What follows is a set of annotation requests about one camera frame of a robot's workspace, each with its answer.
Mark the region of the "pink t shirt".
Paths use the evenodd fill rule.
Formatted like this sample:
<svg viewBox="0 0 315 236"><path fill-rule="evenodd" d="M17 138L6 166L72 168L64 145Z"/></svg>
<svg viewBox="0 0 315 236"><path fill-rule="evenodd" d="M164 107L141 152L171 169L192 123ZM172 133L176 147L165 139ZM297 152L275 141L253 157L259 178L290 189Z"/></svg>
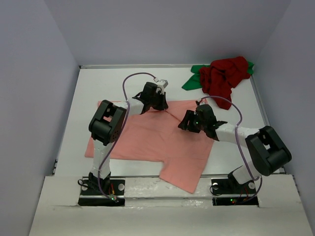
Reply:
<svg viewBox="0 0 315 236"><path fill-rule="evenodd" d="M131 115L103 166L111 159L162 162L160 179L194 193L214 143L204 133L178 128L195 108L193 100L169 101L167 110Z"/></svg>

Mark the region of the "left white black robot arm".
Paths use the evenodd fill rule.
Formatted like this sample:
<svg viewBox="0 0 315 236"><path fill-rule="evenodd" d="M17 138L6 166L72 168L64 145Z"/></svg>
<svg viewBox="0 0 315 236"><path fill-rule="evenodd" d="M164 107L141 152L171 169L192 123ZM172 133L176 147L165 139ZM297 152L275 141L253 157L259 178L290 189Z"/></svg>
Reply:
<svg viewBox="0 0 315 236"><path fill-rule="evenodd" d="M93 165L89 173L89 185L98 194L109 194L110 188L110 153L117 143L132 115L141 115L151 108L163 111L168 108L165 88L166 80L147 82L143 90L124 102L101 101L90 124L89 131L93 140Z"/></svg>

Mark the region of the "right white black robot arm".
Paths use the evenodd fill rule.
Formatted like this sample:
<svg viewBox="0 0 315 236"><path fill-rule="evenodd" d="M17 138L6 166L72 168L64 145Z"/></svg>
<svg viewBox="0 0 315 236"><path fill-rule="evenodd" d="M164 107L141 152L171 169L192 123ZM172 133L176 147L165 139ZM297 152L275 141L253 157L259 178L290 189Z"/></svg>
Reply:
<svg viewBox="0 0 315 236"><path fill-rule="evenodd" d="M194 111L187 110L178 127L194 133L203 131L213 140L238 146L244 165L230 172L226 181L227 189L233 193L251 180L273 174L292 160L291 152L273 127L244 128L217 120L210 105L198 103ZM249 151L250 162L246 161L242 147Z"/></svg>

